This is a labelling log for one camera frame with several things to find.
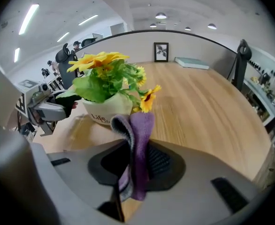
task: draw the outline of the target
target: flower pot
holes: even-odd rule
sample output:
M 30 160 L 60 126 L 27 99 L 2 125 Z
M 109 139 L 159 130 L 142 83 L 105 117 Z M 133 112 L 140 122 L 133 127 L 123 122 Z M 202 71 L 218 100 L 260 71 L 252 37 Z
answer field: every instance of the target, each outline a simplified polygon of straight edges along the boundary
M 111 118 L 116 114 L 130 115 L 132 110 L 132 101 L 118 92 L 104 103 L 85 99 L 82 99 L 82 102 L 91 119 L 103 125 L 110 125 Z

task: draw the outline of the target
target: light blue book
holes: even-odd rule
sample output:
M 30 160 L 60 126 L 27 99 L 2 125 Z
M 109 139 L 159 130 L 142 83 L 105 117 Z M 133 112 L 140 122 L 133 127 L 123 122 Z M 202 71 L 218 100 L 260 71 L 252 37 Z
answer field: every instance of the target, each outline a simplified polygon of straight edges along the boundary
M 184 68 L 209 69 L 209 66 L 199 59 L 175 57 L 175 62 Z

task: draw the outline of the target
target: wooden desk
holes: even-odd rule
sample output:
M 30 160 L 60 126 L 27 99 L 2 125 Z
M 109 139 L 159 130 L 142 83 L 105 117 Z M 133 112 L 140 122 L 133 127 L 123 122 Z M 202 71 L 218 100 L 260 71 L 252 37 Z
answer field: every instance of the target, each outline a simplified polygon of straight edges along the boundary
M 145 88 L 162 86 L 153 104 L 151 138 L 210 153 L 253 180 L 271 142 L 246 98 L 213 70 L 183 68 L 173 62 L 141 65 L 147 73 Z M 48 153 L 120 138 L 110 127 L 93 122 L 81 102 L 69 118 L 58 122 L 53 135 L 40 137 L 41 133 L 33 141 Z

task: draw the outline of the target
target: ceiling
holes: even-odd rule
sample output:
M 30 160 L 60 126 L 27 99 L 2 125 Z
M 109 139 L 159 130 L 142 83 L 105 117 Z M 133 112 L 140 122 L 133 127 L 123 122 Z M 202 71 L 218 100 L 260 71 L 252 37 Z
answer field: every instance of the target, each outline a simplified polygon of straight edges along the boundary
M 39 7 L 26 32 L 18 35 L 33 3 L 38 3 Z M 95 14 L 98 17 L 78 26 Z M 35 54 L 53 47 L 60 48 L 66 42 L 73 43 L 70 39 L 76 39 L 78 34 L 84 36 L 120 22 L 119 15 L 102 0 L 12 0 L 0 17 L 0 65 L 9 72 Z M 66 32 L 70 34 L 57 43 Z M 18 47 L 19 61 L 14 63 L 14 52 Z
M 275 25 L 258 0 L 124 0 L 114 7 L 115 1 L 12 0 L 0 17 L 0 64 L 6 72 L 15 72 L 34 56 L 60 49 L 66 42 L 71 46 L 85 34 L 126 21 L 126 16 L 133 19 L 134 30 L 150 29 L 151 23 L 164 23 L 156 29 L 180 31 L 189 26 L 191 33 L 213 40 L 218 35 L 218 42 L 224 43 L 226 39 L 234 48 L 237 46 L 230 36 L 236 42 L 246 38 L 250 44 L 275 54 Z M 25 34 L 20 36 L 19 29 L 33 3 L 40 6 Z M 156 19 L 158 12 L 164 12 L 167 19 Z M 99 16 L 78 26 L 95 14 Z M 208 29 L 209 23 L 214 23 L 218 30 Z M 66 32 L 70 34 L 57 43 Z M 18 47 L 19 61 L 14 63 L 14 51 Z
M 149 29 L 158 12 L 164 12 L 167 29 L 183 30 L 196 26 L 201 21 L 212 21 L 230 14 L 264 13 L 256 0 L 128 0 L 134 19 L 135 29 Z

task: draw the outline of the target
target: purple cloth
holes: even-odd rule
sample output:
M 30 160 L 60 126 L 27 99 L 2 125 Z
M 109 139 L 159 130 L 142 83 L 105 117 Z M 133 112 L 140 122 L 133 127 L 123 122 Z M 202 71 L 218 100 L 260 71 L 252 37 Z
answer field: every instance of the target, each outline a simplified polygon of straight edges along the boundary
M 134 135 L 129 123 L 128 115 L 115 115 L 110 121 L 111 128 L 114 132 L 122 135 L 128 142 L 130 147 L 130 163 L 125 168 L 121 178 L 119 179 L 119 191 L 121 201 L 125 201 L 130 198 L 133 193 L 133 182 L 132 182 L 132 155 L 134 149 Z
M 130 117 L 116 115 L 111 119 L 111 128 L 128 141 L 130 162 L 118 181 L 121 201 L 129 197 L 142 201 L 148 181 L 146 149 L 154 127 L 153 113 L 138 112 Z
M 131 197 L 143 201 L 146 197 L 145 188 L 148 181 L 146 148 L 154 127 L 154 114 L 151 112 L 134 113 L 130 116 L 130 125 L 135 138 L 132 169 L 133 194 Z

